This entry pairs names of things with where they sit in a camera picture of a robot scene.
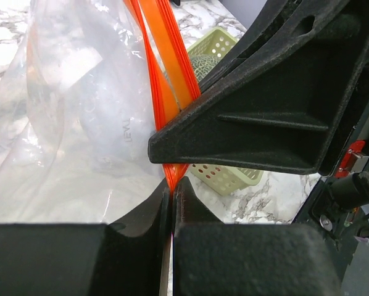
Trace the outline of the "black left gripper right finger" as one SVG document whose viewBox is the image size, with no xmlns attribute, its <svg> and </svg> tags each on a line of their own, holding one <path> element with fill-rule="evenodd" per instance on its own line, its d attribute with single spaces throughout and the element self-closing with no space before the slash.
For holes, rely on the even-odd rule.
<svg viewBox="0 0 369 296">
<path fill-rule="evenodd" d="M 322 236 L 303 224 L 225 224 L 188 178 L 173 194 L 175 295 L 339 295 Z"/>
</svg>

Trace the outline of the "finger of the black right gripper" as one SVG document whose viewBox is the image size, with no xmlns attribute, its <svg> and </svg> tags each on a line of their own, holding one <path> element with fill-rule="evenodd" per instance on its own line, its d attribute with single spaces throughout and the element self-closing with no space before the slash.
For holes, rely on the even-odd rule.
<svg viewBox="0 0 369 296">
<path fill-rule="evenodd" d="M 328 175 L 369 116 L 369 1 L 267 1 L 152 163 Z"/>
</svg>

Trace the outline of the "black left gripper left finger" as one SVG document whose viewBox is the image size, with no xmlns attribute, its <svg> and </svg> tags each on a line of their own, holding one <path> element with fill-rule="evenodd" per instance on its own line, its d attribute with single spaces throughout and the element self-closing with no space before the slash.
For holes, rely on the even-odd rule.
<svg viewBox="0 0 369 296">
<path fill-rule="evenodd" d="M 166 295 L 170 191 L 118 220 L 0 224 L 0 295 Z"/>
</svg>

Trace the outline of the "green netted melon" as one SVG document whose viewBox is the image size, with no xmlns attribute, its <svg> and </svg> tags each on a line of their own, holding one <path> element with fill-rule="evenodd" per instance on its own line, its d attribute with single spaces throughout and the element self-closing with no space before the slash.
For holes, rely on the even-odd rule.
<svg viewBox="0 0 369 296">
<path fill-rule="evenodd" d="M 197 82 L 200 83 L 222 58 L 214 55 L 202 54 L 193 55 L 189 59 Z"/>
</svg>

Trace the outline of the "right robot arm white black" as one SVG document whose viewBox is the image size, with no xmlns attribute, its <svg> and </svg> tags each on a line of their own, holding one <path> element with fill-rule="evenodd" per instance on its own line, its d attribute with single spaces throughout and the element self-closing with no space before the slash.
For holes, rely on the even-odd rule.
<svg viewBox="0 0 369 296">
<path fill-rule="evenodd" d="M 267 1 L 152 163 L 322 179 L 291 224 L 225 224 L 189 181 L 173 206 L 175 295 L 339 295 L 369 220 L 369 1 Z"/>
</svg>

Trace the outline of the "pale green plastic basket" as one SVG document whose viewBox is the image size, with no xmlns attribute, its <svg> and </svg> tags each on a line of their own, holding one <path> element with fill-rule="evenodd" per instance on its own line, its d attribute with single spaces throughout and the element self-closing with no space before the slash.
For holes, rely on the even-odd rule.
<svg viewBox="0 0 369 296">
<path fill-rule="evenodd" d="M 223 58 L 236 43 L 228 32 L 215 27 L 190 46 L 188 54 L 189 57 L 209 54 Z M 208 164 L 193 164 L 189 171 L 220 195 L 256 186 L 263 175 L 261 170 Z"/>
</svg>

